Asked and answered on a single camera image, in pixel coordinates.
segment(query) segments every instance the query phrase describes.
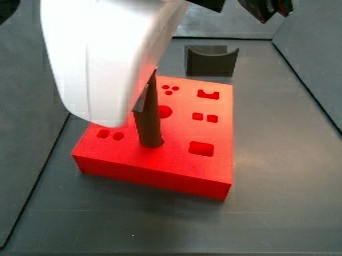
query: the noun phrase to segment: small round hole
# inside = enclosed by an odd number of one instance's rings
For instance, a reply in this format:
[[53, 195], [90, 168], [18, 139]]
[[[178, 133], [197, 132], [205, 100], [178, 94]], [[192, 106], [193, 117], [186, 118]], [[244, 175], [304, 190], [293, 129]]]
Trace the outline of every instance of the small round hole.
[[97, 137], [97, 138], [101, 138], [101, 139], [105, 139], [108, 136], [109, 136], [109, 130], [105, 130], [105, 129], [101, 129], [101, 130], [97, 132], [97, 135], [96, 135], [96, 137]]
[[172, 109], [168, 106], [158, 106], [158, 116], [161, 119], [168, 118], [172, 115]]
[[121, 132], [116, 132], [112, 135], [113, 140], [121, 140], [124, 138], [124, 134]]

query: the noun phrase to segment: gray u-shaped object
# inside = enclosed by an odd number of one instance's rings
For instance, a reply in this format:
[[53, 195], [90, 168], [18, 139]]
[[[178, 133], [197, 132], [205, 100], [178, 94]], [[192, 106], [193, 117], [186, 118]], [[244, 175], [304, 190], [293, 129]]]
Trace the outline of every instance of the gray u-shaped object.
[[227, 52], [225, 45], [185, 46], [186, 76], [232, 77], [239, 48]]

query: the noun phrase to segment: gray table surface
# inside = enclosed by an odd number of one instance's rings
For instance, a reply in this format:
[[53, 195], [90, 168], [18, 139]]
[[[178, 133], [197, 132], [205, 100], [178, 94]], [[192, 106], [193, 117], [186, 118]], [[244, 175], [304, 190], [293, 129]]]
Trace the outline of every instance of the gray table surface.
[[268, 41], [173, 40], [158, 65], [184, 77], [184, 45], [240, 48], [235, 184], [220, 203], [80, 174], [70, 117], [3, 252], [342, 252], [342, 141]]
[[36, 13], [38, 2], [21, 1], [17, 12], [0, 26], [0, 248], [68, 116]]
[[272, 42], [342, 132], [340, 0], [296, 0], [295, 10]]

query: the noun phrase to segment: red block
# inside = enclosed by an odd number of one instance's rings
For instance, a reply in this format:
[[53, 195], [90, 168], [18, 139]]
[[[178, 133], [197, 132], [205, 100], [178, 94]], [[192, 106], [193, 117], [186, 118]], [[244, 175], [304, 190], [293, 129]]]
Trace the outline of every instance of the red block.
[[157, 76], [164, 144], [138, 144], [133, 115], [89, 125], [72, 152], [82, 173], [224, 200], [232, 184], [232, 86]]

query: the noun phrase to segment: metal wall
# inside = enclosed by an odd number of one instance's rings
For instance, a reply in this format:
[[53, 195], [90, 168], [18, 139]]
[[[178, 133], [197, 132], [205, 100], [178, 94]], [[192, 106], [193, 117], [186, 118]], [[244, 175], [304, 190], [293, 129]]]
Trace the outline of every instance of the metal wall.
[[44, 49], [38, 1], [22, 0], [0, 26], [0, 248], [66, 115]]
[[189, 4], [174, 36], [271, 39], [284, 18], [275, 14], [265, 24], [251, 16], [237, 0], [227, 0], [221, 13]]
[[273, 44], [342, 131], [340, 0], [296, 0]]

